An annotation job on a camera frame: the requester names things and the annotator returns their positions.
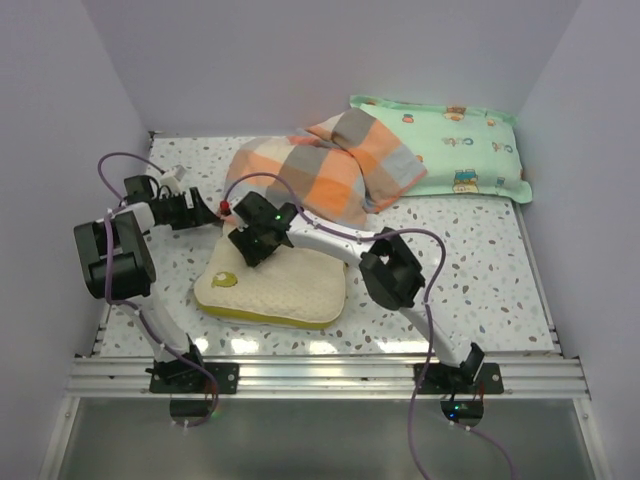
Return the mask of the orange grey plaid pillowcase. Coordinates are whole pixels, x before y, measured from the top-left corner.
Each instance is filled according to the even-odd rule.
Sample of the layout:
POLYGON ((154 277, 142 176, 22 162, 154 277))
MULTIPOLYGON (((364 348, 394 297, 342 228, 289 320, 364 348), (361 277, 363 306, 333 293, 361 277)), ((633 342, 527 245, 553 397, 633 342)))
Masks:
POLYGON ((225 194, 256 191, 279 206, 294 193, 334 223, 362 228, 427 175, 417 156, 380 120, 351 108, 303 135, 257 137, 229 166, 225 194))

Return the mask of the cream pillow yellow trim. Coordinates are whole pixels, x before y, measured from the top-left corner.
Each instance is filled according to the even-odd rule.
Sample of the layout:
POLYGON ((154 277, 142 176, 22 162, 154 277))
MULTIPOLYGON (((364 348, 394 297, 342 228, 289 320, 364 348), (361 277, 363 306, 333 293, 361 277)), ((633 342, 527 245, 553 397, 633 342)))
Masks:
POLYGON ((346 265, 328 255, 284 248, 257 267, 246 265, 228 238, 217 240, 204 273, 195 281, 198 307, 214 317, 324 329, 341 315, 346 265))

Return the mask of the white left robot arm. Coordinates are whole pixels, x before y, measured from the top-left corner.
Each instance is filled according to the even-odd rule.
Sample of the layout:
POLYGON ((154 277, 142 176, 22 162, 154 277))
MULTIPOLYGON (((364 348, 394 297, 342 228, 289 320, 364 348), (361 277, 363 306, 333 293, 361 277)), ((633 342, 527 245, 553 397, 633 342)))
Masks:
POLYGON ((151 345, 151 373, 172 377, 185 392, 201 390, 208 369, 189 335, 162 303, 155 284, 157 272, 145 235, 156 226, 174 231, 223 220, 204 202, 197 188, 181 192, 148 175, 124 181, 126 195, 100 220, 74 228, 74 239, 85 285, 127 314, 151 345))

